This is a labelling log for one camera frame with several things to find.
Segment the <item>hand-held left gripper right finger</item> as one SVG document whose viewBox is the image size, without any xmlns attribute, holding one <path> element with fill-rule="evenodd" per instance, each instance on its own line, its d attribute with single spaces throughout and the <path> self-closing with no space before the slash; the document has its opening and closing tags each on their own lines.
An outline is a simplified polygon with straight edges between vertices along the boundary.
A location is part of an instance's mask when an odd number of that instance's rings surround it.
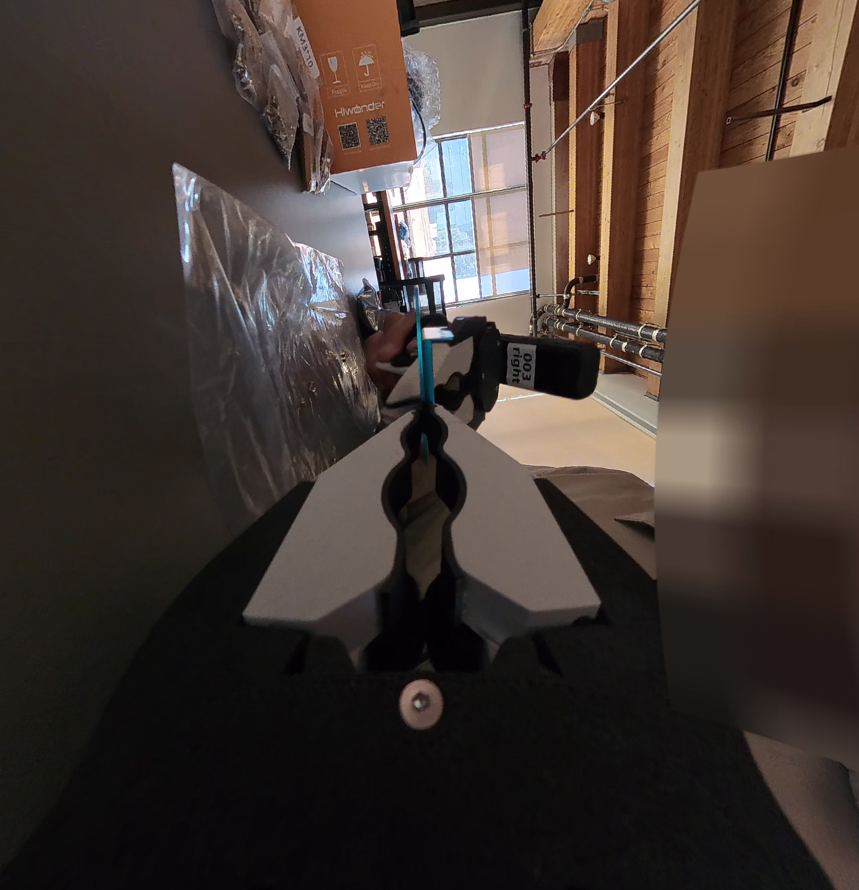
<svg viewBox="0 0 859 890">
<path fill-rule="evenodd" d="M 530 471 L 443 407 L 429 414 L 455 628 L 493 658 L 512 638 L 595 620 L 600 597 Z"/>
</svg>

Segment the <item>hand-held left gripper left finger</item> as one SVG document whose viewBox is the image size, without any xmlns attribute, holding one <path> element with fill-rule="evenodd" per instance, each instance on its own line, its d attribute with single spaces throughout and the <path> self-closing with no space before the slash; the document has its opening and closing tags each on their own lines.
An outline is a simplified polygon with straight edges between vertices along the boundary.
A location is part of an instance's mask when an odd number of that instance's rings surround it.
<svg viewBox="0 0 859 890">
<path fill-rule="evenodd" d="M 404 614 L 411 414 L 315 480 L 243 619 L 339 640 L 352 658 Z"/>
</svg>

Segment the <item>blue round metal plate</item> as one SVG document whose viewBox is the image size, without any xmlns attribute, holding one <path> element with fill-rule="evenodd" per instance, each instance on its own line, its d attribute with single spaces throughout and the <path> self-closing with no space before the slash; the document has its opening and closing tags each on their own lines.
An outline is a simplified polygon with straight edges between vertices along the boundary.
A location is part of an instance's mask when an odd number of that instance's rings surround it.
<svg viewBox="0 0 859 890">
<path fill-rule="evenodd" d="M 424 314 L 421 298 L 417 296 L 414 304 L 416 337 L 417 337 L 417 366 L 420 384 L 421 422 L 426 420 L 428 406 L 434 403 L 434 371 L 433 351 L 430 341 L 427 339 L 428 328 L 424 322 Z"/>
</svg>

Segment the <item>person's right hand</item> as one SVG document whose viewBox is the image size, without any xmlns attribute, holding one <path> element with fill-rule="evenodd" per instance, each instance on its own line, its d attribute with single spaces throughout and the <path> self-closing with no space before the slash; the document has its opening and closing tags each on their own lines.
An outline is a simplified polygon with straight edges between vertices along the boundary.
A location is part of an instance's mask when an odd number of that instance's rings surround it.
<svg viewBox="0 0 859 890">
<path fill-rule="evenodd" d="M 381 330 L 365 340 L 366 369 L 379 391 L 387 393 L 399 375 L 379 367 L 391 364 L 403 353 L 417 350 L 415 313 L 391 313 L 384 316 Z"/>
</svg>

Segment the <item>black insulated pipe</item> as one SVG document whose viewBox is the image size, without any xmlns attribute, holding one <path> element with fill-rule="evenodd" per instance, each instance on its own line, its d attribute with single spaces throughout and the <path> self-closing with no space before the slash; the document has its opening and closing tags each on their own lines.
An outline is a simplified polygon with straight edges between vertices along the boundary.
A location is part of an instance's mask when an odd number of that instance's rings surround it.
<svg viewBox="0 0 859 890">
<path fill-rule="evenodd" d="M 627 337 L 649 343 L 665 343 L 667 329 L 653 324 L 636 324 L 630 321 L 615 320 L 598 314 L 576 310 L 565 305 L 546 304 L 539 309 L 541 316 L 554 316 L 569 322 L 584 324 L 593 328 L 625 335 Z"/>
<path fill-rule="evenodd" d="M 612 352 L 620 352 L 625 355 L 638 357 L 645 361 L 662 364 L 665 352 L 662 347 L 653 345 L 649 342 L 631 339 L 623 335 L 615 334 L 611 337 L 605 336 L 597 330 L 574 323 L 555 316 L 544 316 L 539 322 L 539 327 L 548 332 L 559 332 L 566 335 L 573 335 L 582 339 L 589 340 L 597 345 L 603 346 Z"/>
</svg>

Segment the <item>crumpled dark plastic bag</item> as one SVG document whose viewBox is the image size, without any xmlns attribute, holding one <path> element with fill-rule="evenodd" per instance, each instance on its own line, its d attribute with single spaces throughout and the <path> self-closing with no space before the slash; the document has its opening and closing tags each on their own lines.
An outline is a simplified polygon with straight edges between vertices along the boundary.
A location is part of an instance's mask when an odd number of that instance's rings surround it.
<svg viewBox="0 0 859 890">
<path fill-rule="evenodd" d="M 362 287 L 355 296 L 355 306 L 357 328 L 363 340 L 383 331 L 386 311 L 378 290 L 367 278 L 362 279 Z"/>
</svg>

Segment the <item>black table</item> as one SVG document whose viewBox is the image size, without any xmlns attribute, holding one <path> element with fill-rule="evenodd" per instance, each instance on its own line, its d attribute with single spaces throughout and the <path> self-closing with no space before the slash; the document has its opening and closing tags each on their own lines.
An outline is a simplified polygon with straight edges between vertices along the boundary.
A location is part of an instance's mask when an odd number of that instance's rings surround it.
<svg viewBox="0 0 859 890">
<path fill-rule="evenodd" d="M 386 311 L 416 312 L 418 315 L 446 315 L 445 276 L 432 275 L 383 284 L 379 290 L 380 307 Z"/>
</svg>

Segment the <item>clear plastic bag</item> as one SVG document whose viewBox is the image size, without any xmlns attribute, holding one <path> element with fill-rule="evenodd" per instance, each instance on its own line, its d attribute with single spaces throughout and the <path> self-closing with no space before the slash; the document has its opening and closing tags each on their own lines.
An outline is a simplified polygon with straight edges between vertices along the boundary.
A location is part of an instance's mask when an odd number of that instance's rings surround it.
<svg viewBox="0 0 859 890">
<path fill-rule="evenodd" d="M 172 175 L 192 405 L 236 535 L 371 438 L 379 402 L 341 261 L 185 166 Z"/>
</svg>

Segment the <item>grid pane window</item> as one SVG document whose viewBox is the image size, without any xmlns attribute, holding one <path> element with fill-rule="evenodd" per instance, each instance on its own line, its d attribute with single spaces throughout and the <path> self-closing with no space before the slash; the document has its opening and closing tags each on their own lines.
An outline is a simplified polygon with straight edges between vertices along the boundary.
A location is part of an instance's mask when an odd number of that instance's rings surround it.
<svg viewBox="0 0 859 890">
<path fill-rule="evenodd" d="M 432 141 L 387 197 L 403 260 L 417 277 L 442 276 L 447 305 L 528 292 L 523 124 Z"/>
</svg>

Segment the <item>orange cardboard box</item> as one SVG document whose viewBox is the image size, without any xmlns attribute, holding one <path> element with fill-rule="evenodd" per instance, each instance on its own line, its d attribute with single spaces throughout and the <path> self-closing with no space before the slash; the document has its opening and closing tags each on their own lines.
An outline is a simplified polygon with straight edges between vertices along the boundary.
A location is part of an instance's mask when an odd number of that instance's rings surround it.
<svg viewBox="0 0 859 890">
<path fill-rule="evenodd" d="M 417 33 L 413 2 L 295 2 L 319 67 L 331 180 L 355 194 L 410 183 L 416 145 L 402 36 Z"/>
</svg>

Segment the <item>bubble wrap bag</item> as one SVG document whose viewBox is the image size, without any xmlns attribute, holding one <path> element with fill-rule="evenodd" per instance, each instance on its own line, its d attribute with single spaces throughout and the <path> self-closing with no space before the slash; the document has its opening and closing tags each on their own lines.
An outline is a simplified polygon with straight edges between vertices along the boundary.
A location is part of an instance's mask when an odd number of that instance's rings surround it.
<svg viewBox="0 0 859 890">
<path fill-rule="evenodd" d="M 435 61 L 426 53 L 403 44 L 408 94 L 419 152 L 431 142 L 431 131 L 441 117 L 441 87 Z"/>
</svg>

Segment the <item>pile of small hardware bags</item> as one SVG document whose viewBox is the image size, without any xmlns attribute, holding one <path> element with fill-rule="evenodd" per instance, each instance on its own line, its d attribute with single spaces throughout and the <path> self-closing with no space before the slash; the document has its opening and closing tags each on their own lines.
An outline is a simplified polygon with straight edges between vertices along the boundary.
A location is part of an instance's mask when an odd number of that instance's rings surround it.
<svg viewBox="0 0 859 890">
<path fill-rule="evenodd" d="M 302 156 L 306 191 L 326 192 L 335 149 L 325 126 L 319 67 L 290 1 L 213 1 L 232 50 L 238 94 L 261 116 L 283 160 Z"/>
</svg>

